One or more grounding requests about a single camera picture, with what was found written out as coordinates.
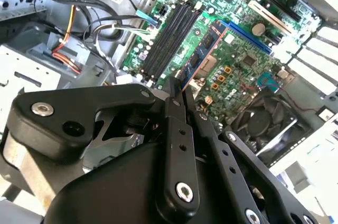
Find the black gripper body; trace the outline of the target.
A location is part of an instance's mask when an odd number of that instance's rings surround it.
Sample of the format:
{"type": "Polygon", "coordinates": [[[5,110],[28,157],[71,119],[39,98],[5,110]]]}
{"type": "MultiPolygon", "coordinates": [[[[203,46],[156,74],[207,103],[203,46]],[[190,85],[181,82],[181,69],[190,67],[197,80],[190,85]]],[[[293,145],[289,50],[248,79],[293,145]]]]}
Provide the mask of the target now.
{"type": "Polygon", "coordinates": [[[235,159],[184,107],[139,109],[146,142],[68,184],[44,223],[234,223],[235,159]]]}

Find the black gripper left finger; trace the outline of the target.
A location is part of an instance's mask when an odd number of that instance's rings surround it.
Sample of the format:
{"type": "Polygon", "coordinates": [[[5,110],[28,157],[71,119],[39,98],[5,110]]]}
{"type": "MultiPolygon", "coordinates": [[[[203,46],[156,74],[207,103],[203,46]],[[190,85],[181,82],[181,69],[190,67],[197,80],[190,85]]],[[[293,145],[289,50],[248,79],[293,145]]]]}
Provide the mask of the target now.
{"type": "Polygon", "coordinates": [[[139,84],[19,95],[6,123],[4,157],[49,209],[72,181],[146,142],[145,132],[157,125],[138,116],[139,109],[185,108],[177,79],[165,90],[166,98],[139,84]]]}

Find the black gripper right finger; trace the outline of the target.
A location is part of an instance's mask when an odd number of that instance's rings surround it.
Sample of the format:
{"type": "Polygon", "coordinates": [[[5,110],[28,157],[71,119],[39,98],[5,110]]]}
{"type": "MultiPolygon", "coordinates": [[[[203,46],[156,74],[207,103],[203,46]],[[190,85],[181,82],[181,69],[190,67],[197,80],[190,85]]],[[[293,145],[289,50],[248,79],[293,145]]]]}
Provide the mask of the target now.
{"type": "Polygon", "coordinates": [[[202,203],[219,210],[224,223],[317,223],[315,217],[233,132],[218,134],[198,111],[192,89],[183,92],[195,152],[204,160],[202,203]]]}

